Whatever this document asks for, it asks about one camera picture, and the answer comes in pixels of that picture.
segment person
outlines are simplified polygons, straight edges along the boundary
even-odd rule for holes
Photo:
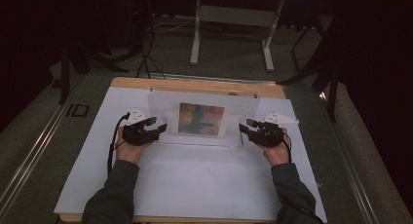
[[[122,127],[118,130],[119,147],[116,148],[114,167],[104,183],[86,203],[82,216],[84,224],[132,223],[133,189],[138,177],[139,162],[144,150],[151,143],[136,147],[122,138]],[[317,223],[313,218],[289,205],[293,203],[314,212],[316,200],[306,185],[300,181],[297,168],[289,161],[287,145],[267,148],[257,145],[271,165],[271,174],[282,207],[277,215],[278,223]]]

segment gray carpet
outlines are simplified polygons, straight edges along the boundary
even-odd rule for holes
[[[265,37],[266,30],[257,29],[243,35],[221,34],[216,33],[219,27],[204,25],[199,64],[192,66],[189,59],[193,30],[189,27],[161,33],[170,30],[170,27],[158,26],[155,29],[157,34],[150,55],[163,64],[163,72],[169,74],[169,78],[173,78],[170,75],[184,75],[274,81],[289,78],[297,73],[290,49],[299,32],[293,28],[280,28],[275,35],[271,46],[276,67],[273,73],[265,70],[260,49],[260,39]],[[310,31],[297,49],[300,64],[304,64],[311,56],[318,41],[317,33]],[[149,48],[150,45],[147,43],[145,49]],[[94,63],[89,76],[80,78],[83,81],[67,106],[89,105],[88,115],[84,118],[62,118],[3,223],[56,222],[57,216],[53,214],[53,209],[59,191],[81,150],[112,78],[135,76],[141,61],[142,58],[139,57],[123,64],[122,67],[131,71],[128,74],[114,73]],[[150,62],[149,69],[154,71],[151,75],[162,78],[161,75],[156,75],[155,64],[158,69],[161,68],[160,63]],[[140,76],[147,77],[144,68]],[[343,157],[343,148],[338,147],[338,144],[343,145],[350,155],[351,165],[354,165],[368,201],[371,202],[377,223],[413,223],[381,163],[362,120],[347,96],[345,87],[339,87],[337,123],[332,124],[325,114],[325,103],[308,87],[313,79],[314,77],[310,77],[286,88],[285,93],[293,101],[294,110],[300,119],[300,128],[316,181],[321,185],[319,190],[329,223],[365,223],[354,195],[355,188],[349,184],[350,176],[346,174],[345,167],[348,162],[343,160],[348,158]],[[0,154],[2,190],[58,108],[58,99],[58,90],[47,88],[0,134],[3,150]]]

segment desk leg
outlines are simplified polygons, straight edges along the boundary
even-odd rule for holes
[[[271,44],[271,41],[273,40],[274,32],[276,31],[277,24],[279,22],[280,15],[282,13],[282,6],[283,6],[284,1],[285,0],[279,1],[276,12],[274,13],[273,22],[271,23],[270,33],[268,34],[267,40],[262,41],[262,50],[264,53],[265,67],[267,68],[268,72],[274,71],[273,59],[271,58],[271,52],[270,52],[270,44]]]
[[[191,65],[198,64],[198,54],[200,52],[200,10],[201,10],[201,0],[197,0],[197,9],[195,10],[195,35],[194,42],[192,43],[192,53],[191,53]]]

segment gray long-sleeve shirt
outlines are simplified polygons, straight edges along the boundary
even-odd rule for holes
[[[87,224],[130,224],[133,218],[133,189],[139,167],[127,161],[115,162],[104,183],[86,203],[82,223]],[[300,181],[295,164],[283,164],[271,168],[277,193],[291,202],[314,212],[316,200]],[[278,223],[315,223],[306,214],[282,202],[278,212]]]

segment forearm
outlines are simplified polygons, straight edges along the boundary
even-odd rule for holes
[[[88,200],[82,223],[132,223],[133,189],[138,173],[136,164],[116,161],[104,188]]]
[[[316,209],[316,199],[306,185],[301,182],[295,164],[274,166],[271,168],[271,173],[282,202],[282,208],[277,216],[278,223],[316,223],[313,218],[282,200],[282,197],[285,197],[311,212],[314,212]]]

